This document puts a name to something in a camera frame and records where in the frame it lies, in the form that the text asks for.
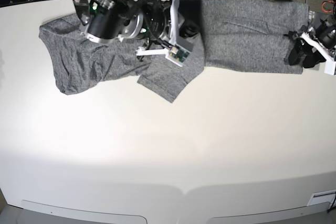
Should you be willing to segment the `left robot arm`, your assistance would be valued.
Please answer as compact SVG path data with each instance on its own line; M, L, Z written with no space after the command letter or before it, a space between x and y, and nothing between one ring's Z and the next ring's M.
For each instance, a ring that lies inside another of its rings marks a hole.
M290 66L313 68L324 63L324 73L335 75L335 0L324 1L321 10L328 14L320 19L317 26L316 18L309 19L307 25L297 31L290 31L286 36L293 43L293 48L285 58Z

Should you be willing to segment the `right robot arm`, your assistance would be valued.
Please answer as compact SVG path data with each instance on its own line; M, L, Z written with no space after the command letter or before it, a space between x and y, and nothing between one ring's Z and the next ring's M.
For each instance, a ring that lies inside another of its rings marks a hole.
M73 0L82 34L91 42L146 39L136 55L166 55L183 62L197 28L179 12L180 0Z

